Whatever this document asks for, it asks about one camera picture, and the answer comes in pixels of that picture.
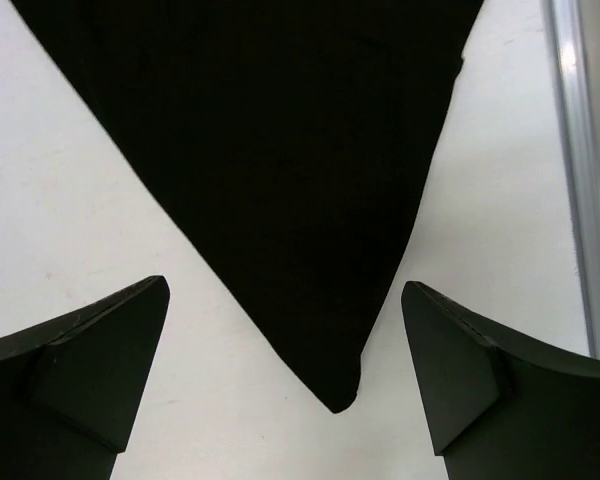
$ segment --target black fabric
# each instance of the black fabric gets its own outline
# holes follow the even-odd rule
[[[349,406],[482,0],[13,3],[282,359]]]

